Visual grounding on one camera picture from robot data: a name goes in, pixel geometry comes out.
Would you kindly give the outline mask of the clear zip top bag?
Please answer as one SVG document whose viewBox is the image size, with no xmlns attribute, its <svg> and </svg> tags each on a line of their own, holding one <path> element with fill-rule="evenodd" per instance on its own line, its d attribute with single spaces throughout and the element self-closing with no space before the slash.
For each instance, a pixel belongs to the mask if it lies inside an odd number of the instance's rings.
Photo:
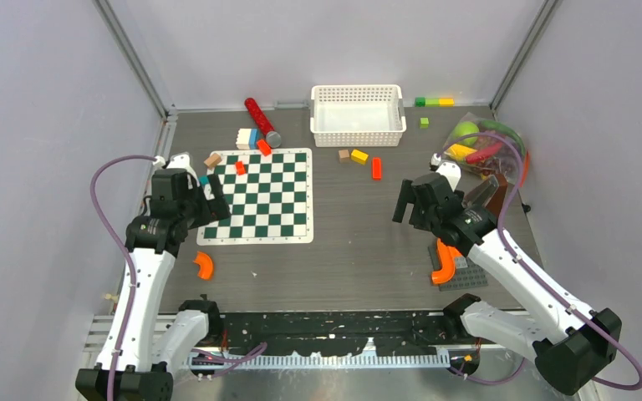
<svg viewBox="0 0 642 401">
<path fill-rule="evenodd" d="M 523 165 L 520 179 L 517 159 L 510 147 L 492 136 L 468 138 L 468 135 L 478 133 L 501 137 L 519 153 Z M 452 141 L 456 143 L 444 152 L 444 156 L 482 179 L 502 174 L 510 184 L 522 185 L 527 178 L 530 161 L 527 147 L 520 134 L 503 123 L 466 113 L 449 133 L 446 144 Z"/>
</svg>

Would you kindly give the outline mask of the white plastic basket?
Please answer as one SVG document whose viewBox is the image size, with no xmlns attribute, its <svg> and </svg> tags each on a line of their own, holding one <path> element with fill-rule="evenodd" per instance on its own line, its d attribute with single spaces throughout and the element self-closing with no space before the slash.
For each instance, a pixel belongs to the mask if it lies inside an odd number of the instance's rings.
<svg viewBox="0 0 642 401">
<path fill-rule="evenodd" d="M 309 106 L 318 147 L 396 147 L 407 129 L 396 84 L 315 85 Z"/>
</svg>

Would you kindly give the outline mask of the orange fake carrot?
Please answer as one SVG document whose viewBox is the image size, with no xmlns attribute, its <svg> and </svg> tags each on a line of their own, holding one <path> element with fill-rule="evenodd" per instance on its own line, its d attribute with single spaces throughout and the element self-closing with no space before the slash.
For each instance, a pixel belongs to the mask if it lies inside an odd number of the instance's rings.
<svg viewBox="0 0 642 401">
<path fill-rule="evenodd" d="M 495 156 L 503 147 L 502 142 L 496 142 L 492 145 L 489 145 L 485 148 L 474 151 L 473 153 L 465 157 L 465 162 L 468 165 L 475 165 L 481 163 L 485 160 L 491 159 Z"/>
</svg>

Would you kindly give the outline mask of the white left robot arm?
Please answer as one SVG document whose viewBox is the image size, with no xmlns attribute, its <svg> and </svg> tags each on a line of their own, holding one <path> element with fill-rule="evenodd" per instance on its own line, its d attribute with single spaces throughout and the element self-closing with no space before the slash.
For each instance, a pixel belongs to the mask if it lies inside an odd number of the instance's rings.
<svg viewBox="0 0 642 401">
<path fill-rule="evenodd" d="M 223 333 L 215 302 L 185 302 L 165 334 L 153 338 L 163 290 L 189 231 L 230 217 L 217 175 L 207 177 L 211 197 L 182 168 L 154 173 L 148 213 L 127 226 L 125 281 L 110 333 L 95 366 L 82 368 L 75 387 L 87 400 L 169 400 L 199 342 Z"/>
</svg>

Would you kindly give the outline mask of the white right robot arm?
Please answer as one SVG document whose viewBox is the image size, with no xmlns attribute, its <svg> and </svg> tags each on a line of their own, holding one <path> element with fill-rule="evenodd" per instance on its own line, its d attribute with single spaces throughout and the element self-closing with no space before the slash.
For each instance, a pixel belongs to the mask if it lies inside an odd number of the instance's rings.
<svg viewBox="0 0 642 401">
<path fill-rule="evenodd" d="M 472 294 L 445 307 L 445 335 L 455 343 L 470 337 L 502 345 L 530 360 L 542 378 L 565 395 L 576 394 L 616 357 L 622 321 L 609 308 L 595 311 L 545 273 L 499 227 L 482 205 L 463 205 L 463 193 L 436 172 L 403 180 L 392 220 L 428 231 L 491 274 L 528 317 L 501 312 Z"/>
</svg>

